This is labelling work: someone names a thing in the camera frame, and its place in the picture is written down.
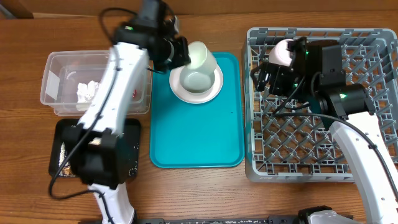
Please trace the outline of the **large white plate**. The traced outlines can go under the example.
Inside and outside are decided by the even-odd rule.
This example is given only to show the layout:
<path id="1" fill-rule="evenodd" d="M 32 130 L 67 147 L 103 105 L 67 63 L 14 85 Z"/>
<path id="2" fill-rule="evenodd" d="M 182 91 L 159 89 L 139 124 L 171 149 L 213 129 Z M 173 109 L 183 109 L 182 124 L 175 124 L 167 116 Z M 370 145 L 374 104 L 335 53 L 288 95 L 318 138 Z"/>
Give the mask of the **large white plate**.
<path id="1" fill-rule="evenodd" d="M 191 104 L 202 104 L 211 101 L 215 98 L 221 91 L 223 86 L 223 72 L 220 67 L 217 66 L 214 70 L 215 81 L 212 87 L 204 93 L 191 93 L 184 89 L 180 84 L 180 76 L 185 67 L 175 68 L 171 71 L 169 77 L 170 87 L 175 96 L 180 100 L 191 103 Z"/>

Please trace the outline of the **pale green cup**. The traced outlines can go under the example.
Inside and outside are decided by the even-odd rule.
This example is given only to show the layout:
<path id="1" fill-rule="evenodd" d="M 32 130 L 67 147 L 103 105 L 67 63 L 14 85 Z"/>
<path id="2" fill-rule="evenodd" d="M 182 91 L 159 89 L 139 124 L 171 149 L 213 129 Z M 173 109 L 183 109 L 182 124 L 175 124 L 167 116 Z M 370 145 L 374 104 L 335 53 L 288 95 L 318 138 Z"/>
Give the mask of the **pale green cup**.
<path id="1" fill-rule="evenodd" d="M 213 54 L 203 42 L 195 41 L 188 45 L 190 63 L 184 66 L 182 73 L 202 73 L 211 75 L 217 68 L 217 62 Z"/>

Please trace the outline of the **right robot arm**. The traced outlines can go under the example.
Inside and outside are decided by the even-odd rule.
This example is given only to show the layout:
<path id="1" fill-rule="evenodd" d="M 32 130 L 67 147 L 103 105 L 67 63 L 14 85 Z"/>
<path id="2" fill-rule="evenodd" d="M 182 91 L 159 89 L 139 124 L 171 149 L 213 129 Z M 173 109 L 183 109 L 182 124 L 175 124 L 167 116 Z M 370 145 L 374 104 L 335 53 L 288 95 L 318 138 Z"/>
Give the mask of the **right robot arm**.
<path id="1" fill-rule="evenodd" d="M 251 70 L 257 91 L 308 103 L 342 150 L 369 223 L 397 223 L 397 169 L 382 138 L 376 108 L 360 83 L 347 84 L 336 40 L 285 39 Z"/>

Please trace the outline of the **grey bowl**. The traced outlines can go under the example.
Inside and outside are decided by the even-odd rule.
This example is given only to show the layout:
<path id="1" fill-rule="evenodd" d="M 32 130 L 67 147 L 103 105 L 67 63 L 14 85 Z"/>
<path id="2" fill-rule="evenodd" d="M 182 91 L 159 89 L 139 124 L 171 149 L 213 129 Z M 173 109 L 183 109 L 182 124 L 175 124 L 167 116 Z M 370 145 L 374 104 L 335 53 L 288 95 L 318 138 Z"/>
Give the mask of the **grey bowl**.
<path id="1" fill-rule="evenodd" d="M 181 86 L 190 93 L 200 94 L 208 91 L 215 82 L 214 73 L 201 73 L 183 70 L 180 74 Z"/>

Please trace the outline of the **small pink-white bowl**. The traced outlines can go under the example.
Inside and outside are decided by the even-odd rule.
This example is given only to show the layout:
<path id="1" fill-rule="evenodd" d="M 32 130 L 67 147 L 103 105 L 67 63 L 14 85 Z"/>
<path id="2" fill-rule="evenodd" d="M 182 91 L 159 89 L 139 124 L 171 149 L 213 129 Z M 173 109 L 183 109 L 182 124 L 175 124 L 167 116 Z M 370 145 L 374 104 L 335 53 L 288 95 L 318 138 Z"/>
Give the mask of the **small pink-white bowl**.
<path id="1" fill-rule="evenodd" d="M 270 51 L 268 61 L 270 63 L 289 67 L 292 62 L 290 51 L 287 50 L 288 42 L 290 41 L 292 41 L 292 39 L 284 39 L 278 42 Z"/>

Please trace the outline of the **white napkin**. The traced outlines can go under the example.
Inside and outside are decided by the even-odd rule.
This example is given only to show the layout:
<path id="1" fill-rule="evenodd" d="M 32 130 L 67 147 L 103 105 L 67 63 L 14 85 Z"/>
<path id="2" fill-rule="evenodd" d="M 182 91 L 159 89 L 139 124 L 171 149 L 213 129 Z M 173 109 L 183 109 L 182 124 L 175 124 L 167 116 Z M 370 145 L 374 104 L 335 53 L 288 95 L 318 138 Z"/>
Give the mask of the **white napkin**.
<path id="1" fill-rule="evenodd" d="M 90 81 L 88 84 L 79 83 L 76 92 L 78 98 L 77 102 L 90 103 L 96 95 L 99 85 L 100 84 L 98 82 L 95 82 L 94 80 Z"/>

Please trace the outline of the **brown food scrap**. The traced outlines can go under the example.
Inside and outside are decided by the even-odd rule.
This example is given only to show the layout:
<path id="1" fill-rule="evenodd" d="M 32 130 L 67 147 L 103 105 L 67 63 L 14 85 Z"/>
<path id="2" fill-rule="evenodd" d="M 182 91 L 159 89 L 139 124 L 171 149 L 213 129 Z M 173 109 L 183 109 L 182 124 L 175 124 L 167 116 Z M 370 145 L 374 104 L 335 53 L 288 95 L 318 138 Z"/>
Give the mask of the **brown food scrap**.
<path id="1" fill-rule="evenodd" d="M 62 174 L 63 174 L 63 176 L 73 176 L 71 167 L 64 167 L 62 170 Z"/>

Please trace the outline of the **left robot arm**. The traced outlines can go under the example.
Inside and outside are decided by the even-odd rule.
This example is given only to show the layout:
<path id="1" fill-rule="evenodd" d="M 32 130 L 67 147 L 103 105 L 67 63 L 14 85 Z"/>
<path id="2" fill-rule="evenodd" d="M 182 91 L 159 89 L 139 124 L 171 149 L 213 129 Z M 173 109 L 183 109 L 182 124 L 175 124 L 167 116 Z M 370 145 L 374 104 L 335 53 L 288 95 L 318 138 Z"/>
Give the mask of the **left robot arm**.
<path id="1" fill-rule="evenodd" d="M 144 0 L 108 39 L 111 49 L 98 91 L 77 124 L 62 133 L 64 164 L 95 196 L 103 223 L 134 223 L 126 180 L 136 158 L 124 137 L 132 94 L 140 77 L 187 65 L 190 57 L 177 16 L 161 0 Z"/>

